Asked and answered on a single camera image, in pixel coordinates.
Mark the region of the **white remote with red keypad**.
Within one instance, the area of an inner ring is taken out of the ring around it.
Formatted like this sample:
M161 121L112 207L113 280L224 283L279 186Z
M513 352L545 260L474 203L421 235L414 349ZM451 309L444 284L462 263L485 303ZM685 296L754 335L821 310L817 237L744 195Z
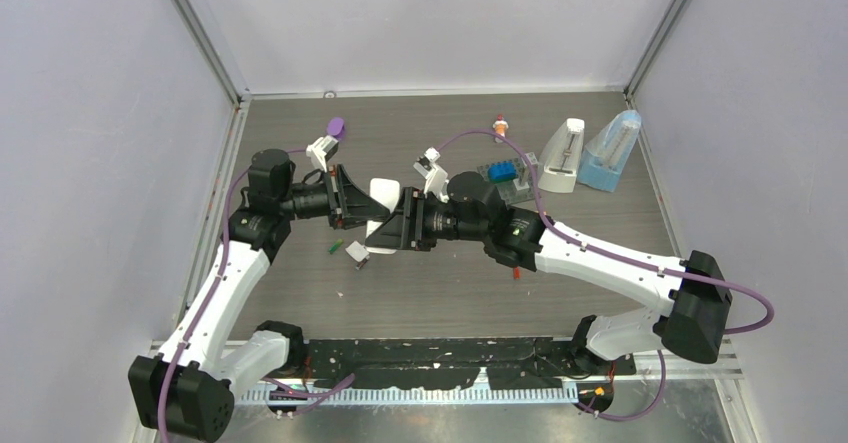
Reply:
M386 178L372 178L370 180L369 196L389 211L396 208L400 193L401 185L397 180ZM373 254L391 255L397 252L396 249L380 248L370 243L366 243L365 248Z

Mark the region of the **white battery cover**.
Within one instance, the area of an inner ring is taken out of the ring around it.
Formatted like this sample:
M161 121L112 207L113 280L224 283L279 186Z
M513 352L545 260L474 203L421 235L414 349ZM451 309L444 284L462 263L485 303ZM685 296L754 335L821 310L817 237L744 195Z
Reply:
M351 242L345 252L357 263L362 263L370 258L368 249L358 241Z

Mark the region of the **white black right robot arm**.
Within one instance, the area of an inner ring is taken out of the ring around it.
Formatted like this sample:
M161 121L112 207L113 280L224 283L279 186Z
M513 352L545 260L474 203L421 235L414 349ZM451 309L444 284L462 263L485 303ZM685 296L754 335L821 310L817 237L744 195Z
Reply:
M638 310L581 320L570 355L584 373L650 350L701 364L718 359L732 297L708 253L692 251L681 260L581 235L507 205L492 183L473 172L449 180L445 201L383 178L371 180L369 195L390 211L386 220L368 223L372 251L429 251L441 240L475 241L501 265L574 277L638 302Z

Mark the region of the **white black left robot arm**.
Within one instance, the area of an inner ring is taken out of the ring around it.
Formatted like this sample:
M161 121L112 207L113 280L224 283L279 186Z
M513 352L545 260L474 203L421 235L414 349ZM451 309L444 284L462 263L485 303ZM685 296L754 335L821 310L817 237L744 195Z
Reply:
M333 229L351 229L388 217L388 208L351 181L342 165L312 184L294 180L296 165L280 149L256 153L244 175L242 202L228 211L210 272L177 329L153 356L139 356L128 371L143 426L173 436L215 442L235 402L277 371L298 375L307 361L300 327L260 324L250 339L225 353L227 339L248 296L267 273L297 220L325 217Z

